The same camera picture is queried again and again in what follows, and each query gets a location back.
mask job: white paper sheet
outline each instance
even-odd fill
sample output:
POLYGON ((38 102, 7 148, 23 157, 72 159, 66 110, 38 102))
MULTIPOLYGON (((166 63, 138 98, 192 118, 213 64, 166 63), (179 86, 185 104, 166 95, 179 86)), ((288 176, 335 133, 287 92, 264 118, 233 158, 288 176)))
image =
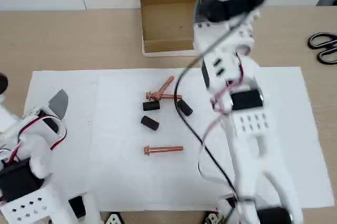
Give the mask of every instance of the white paper sheet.
MULTIPOLYGON (((228 192, 227 186, 205 182, 198 174, 200 144, 181 122, 171 100, 162 101, 160 110, 142 110, 145 92, 158 90, 169 75, 180 72, 181 69, 116 70, 100 76, 90 187, 97 191, 102 209, 211 210, 217 196, 228 192), (144 115, 160 122, 156 132, 140 124, 144 115), (143 153, 146 145, 184 145, 185 151, 147 157, 143 153)), ((283 154, 302 207, 332 205, 330 181, 300 69, 265 68, 263 75, 262 85, 273 104, 283 154)), ((166 92, 173 93, 173 86, 166 92)), ((189 123, 202 134, 215 114, 199 69, 186 76, 179 93, 194 109, 189 123)), ((230 154, 220 127, 209 136, 208 146, 233 179, 230 154)), ((221 177, 206 156, 202 168, 207 174, 221 177)), ((259 194, 268 202, 278 202, 267 180, 261 181, 259 194)))
POLYGON ((53 177, 72 198, 87 190, 88 158, 92 119, 95 109, 98 72, 33 72, 24 111, 36 106, 48 107, 49 100, 64 89, 69 104, 63 119, 67 138, 53 151, 53 177))
MULTIPOLYGON (((69 197, 93 190, 100 210, 209 210, 228 192, 226 185, 204 181, 197 172, 199 142, 182 124, 173 102, 144 112, 145 92, 157 90, 181 69, 135 69, 36 72, 25 110, 47 104, 60 89, 70 105, 65 122, 67 140, 55 152, 55 176, 69 197), (143 115, 160 122, 157 131, 140 124, 143 115), (144 156, 145 145, 183 145, 184 152, 144 156)), ((299 68, 264 68, 262 85, 269 91, 281 147, 303 208, 334 205, 332 189, 318 141, 314 118, 299 68)), ((167 93, 172 93, 173 84, 167 93)), ((180 88, 194 109, 189 122, 202 134, 214 118, 201 72, 193 69, 180 88)), ((209 137, 211 152, 234 179, 225 135, 216 129, 209 137)), ((204 155, 202 169, 221 177, 204 155)), ((276 202, 264 180, 259 194, 276 202)))

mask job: black knob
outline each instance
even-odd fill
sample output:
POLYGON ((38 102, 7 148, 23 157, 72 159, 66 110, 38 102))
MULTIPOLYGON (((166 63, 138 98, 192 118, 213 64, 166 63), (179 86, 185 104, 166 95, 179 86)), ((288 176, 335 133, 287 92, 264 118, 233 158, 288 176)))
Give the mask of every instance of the black knob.
POLYGON ((8 87, 8 78, 5 74, 0 73, 0 95, 5 92, 8 87))

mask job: black wire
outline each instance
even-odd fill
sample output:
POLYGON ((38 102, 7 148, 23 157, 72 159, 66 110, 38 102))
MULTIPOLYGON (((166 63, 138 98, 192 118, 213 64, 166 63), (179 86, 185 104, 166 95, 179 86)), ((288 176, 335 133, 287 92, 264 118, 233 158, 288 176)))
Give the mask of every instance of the black wire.
MULTIPOLYGON (((216 40, 210 47, 208 47, 204 52, 200 53, 200 55, 198 57, 196 57, 194 60, 192 60, 192 62, 182 71, 182 73, 179 75, 177 83, 175 84, 175 88, 174 88, 174 106, 175 109, 177 110, 177 113, 179 115, 179 117, 183 120, 183 122, 186 124, 186 126, 189 128, 189 130, 194 134, 194 136, 199 140, 199 142, 202 144, 202 139, 201 137, 197 134, 197 132, 192 128, 192 126, 187 122, 187 120, 185 119, 185 117, 183 116, 182 112, 180 111, 180 109, 178 108, 178 104, 177 104, 177 92, 178 92, 178 88, 179 88, 179 84, 182 80, 182 78, 186 75, 186 73, 193 67, 195 66, 201 59, 203 59, 208 53, 210 53, 212 50, 214 50, 216 47, 218 47, 218 45, 220 45, 225 39, 227 39, 230 35, 232 35, 247 19, 248 14, 245 14, 242 19, 235 25, 233 26, 228 32, 226 32, 225 34, 223 34, 218 40, 216 40)), ((230 188, 234 191, 234 193, 236 194, 236 190, 234 188, 234 185, 232 183, 232 181, 230 180, 229 176, 227 175, 227 173, 224 171, 224 169, 220 166, 220 164, 217 162, 217 160, 213 157, 212 153, 209 151, 209 149, 207 147, 205 147, 206 152, 208 153, 208 155, 210 156, 210 158, 212 159, 212 161, 214 162, 214 164, 218 167, 218 169, 220 170, 220 172, 223 174, 223 176, 226 178, 228 185, 230 186, 230 188)))

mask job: red wire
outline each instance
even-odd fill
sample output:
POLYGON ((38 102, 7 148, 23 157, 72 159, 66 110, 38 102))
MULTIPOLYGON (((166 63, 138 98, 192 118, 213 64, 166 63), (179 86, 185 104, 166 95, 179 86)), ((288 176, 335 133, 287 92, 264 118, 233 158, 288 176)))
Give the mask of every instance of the red wire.
POLYGON ((229 91, 230 89, 232 89, 234 86, 241 84, 241 82, 243 81, 243 77, 244 77, 244 71, 243 71, 243 66, 242 66, 242 61, 240 59, 240 57, 238 56, 238 54, 236 53, 236 56, 239 60, 239 69, 240 69, 240 78, 238 81, 236 82, 232 82, 229 85, 226 85, 224 88, 222 88, 222 90, 220 92, 218 92, 217 94, 214 95, 214 98, 211 99, 211 104, 213 107, 213 110, 215 110, 216 112, 220 112, 224 115, 226 115, 226 112, 223 111, 222 109, 216 109, 215 105, 217 104, 217 101, 222 98, 222 96, 229 91))
POLYGON ((66 138, 66 136, 67 136, 67 131, 65 132, 65 135, 64 135, 64 137, 63 137, 61 140, 57 141, 56 143, 54 143, 54 144, 51 146, 51 150, 55 149, 60 143, 62 143, 63 140, 66 138))
MULTIPOLYGON (((19 133, 18 133, 18 135, 17 135, 17 142, 18 142, 18 143, 20 142, 20 135, 21 135, 24 131, 26 131, 26 130, 29 129, 32 125, 34 125, 35 123, 39 122, 40 120, 43 120, 43 119, 46 118, 46 117, 48 117, 48 118, 50 118, 50 117, 57 118, 56 116, 53 116, 53 115, 44 115, 44 116, 41 116, 41 117, 38 117, 38 118, 32 120, 30 123, 28 123, 26 126, 24 126, 24 127, 19 131, 19 133)), ((58 145, 65 139, 66 136, 67 136, 67 131, 65 132, 65 135, 64 135, 64 137, 63 137, 61 140, 57 141, 56 143, 54 143, 54 144, 51 146, 51 150, 53 150, 54 148, 56 148, 56 147, 57 147, 57 146, 58 146, 58 145)), ((10 165, 10 164, 13 162, 13 160, 14 160, 14 158, 15 158, 15 156, 16 156, 18 150, 19 150, 19 148, 20 148, 20 145, 18 145, 18 146, 13 150, 11 156, 9 157, 9 160, 8 160, 7 164, 10 165)))

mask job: mounting holes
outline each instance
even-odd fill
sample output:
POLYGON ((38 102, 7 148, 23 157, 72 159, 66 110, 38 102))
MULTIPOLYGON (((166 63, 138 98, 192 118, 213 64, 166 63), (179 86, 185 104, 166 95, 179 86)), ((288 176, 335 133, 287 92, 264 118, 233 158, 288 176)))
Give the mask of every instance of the mounting holes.
POLYGON ((221 58, 218 58, 214 63, 213 66, 217 66, 219 63, 221 63, 221 58))
POLYGON ((225 72, 225 69, 224 68, 220 68, 220 70, 217 71, 216 76, 219 77, 224 72, 225 72))

